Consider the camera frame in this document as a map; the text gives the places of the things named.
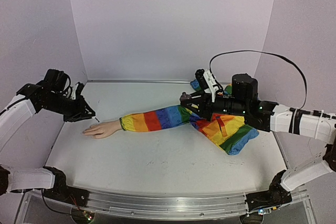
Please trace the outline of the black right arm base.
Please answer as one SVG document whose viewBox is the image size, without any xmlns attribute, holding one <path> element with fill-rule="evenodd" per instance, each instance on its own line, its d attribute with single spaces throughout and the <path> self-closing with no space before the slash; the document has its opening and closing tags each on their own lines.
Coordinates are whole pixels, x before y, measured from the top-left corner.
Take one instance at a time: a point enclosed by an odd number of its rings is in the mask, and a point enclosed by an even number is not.
<svg viewBox="0 0 336 224">
<path fill-rule="evenodd" d="M 284 173 L 285 170 L 282 170 L 274 176 L 268 190 L 246 195 L 245 203 L 247 203 L 249 211 L 280 207 L 292 202 L 291 193 L 286 191 L 280 184 Z"/>
</svg>

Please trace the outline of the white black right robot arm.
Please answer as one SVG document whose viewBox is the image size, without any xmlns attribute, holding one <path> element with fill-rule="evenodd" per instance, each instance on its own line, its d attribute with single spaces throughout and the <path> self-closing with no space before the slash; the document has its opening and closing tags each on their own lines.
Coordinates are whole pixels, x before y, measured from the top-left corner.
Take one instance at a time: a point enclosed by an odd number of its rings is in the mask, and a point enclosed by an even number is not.
<svg viewBox="0 0 336 224">
<path fill-rule="evenodd" d="M 224 94 L 210 70 L 195 74 L 201 89 L 182 93 L 180 103 L 199 117 L 210 120 L 213 114 L 244 117 L 245 124 L 265 132 L 286 132 L 326 143 L 326 153 L 289 169 L 280 179 L 281 187 L 293 191 L 298 186 L 335 171 L 335 115 L 324 111 L 294 109 L 258 98 L 258 81 L 248 74 L 232 77 L 232 92 Z"/>
</svg>

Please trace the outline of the purple nail polish bottle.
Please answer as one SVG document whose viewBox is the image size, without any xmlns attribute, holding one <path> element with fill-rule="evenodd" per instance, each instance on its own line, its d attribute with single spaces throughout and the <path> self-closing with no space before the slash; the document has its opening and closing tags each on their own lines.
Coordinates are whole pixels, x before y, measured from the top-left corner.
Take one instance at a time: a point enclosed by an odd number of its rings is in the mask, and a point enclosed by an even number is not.
<svg viewBox="0 0 336 224">
<path fill-rule="evenodd" d="M 183 92 L 180 96 L 180 104 L 185 106 L 191 102 L 191 99 L 192 99 L 192 96 L 190 94 Z"/>
</svg>

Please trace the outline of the rainbow striped jacket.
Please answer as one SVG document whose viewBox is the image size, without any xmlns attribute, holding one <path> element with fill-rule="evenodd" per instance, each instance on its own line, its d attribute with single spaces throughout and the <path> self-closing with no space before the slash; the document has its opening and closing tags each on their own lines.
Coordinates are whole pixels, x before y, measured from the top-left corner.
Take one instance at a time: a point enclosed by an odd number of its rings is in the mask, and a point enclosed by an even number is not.
<svg viewBox="0 0 336 224">
<path fill-rule="evenodd" d="M 242 116 L 213 114 L 210 121 L 191 110 L 174 105 L 119 118 L 121 128 L 130 132 L 154 132 L 190 124 L 228 155 L 237 155 L 259 136 L 257 129 L 245 124 Z"/>
</svg>

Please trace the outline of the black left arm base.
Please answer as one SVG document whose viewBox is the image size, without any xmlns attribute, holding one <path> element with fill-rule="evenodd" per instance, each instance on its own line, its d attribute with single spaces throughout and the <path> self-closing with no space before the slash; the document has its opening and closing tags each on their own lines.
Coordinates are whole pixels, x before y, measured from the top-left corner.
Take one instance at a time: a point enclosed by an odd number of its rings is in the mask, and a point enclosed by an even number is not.
<svg viewBox="0 0 336 224">
<path fill-rule="evenodd" d="M 43 190 L 44 197 L 77 207 L 85 207 L 87 205 L 89 198 L 88 190 L 68 186 L 66 175 L 61 170 L 49 166 L 44 166 L 43 168 L 50 171 L 55 177 L 52 188 Z"/>
</svg>

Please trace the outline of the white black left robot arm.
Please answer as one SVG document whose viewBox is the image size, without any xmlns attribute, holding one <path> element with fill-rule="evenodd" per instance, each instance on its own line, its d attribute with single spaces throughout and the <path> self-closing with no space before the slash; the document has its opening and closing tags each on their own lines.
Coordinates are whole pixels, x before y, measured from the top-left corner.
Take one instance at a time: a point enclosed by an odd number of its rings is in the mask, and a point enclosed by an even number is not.
<svg viewBox="0 0 336 224">
<path fill-rule="evenodd" d="M 44 162 L 63 122 L 95 118 L 81 94 L 84 86 L 73 84 L 64 71 L 49 69 L 36 84 L 21 87 L 1 110 L 2 195 L 49 189 L 59 201 L 69 199 L 65 174 Z"/>
</svg>

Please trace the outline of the mannequin hand with forearm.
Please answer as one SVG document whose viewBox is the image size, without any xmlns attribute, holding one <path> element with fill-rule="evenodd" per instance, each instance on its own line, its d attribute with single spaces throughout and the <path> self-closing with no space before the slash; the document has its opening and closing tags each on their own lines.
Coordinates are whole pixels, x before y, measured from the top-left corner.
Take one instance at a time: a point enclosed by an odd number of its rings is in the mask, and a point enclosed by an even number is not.
<svg viewBox="0 0 336 224">
<path fill-rule="evenodd" d="M 119 121 L 104 122 L 97 125 L 92 125 L 83 131 L 83 135 L 89 136 L 95 139 L 107 138 L 117 131 L 122 130 L 122 126 Z"/>
</svg>

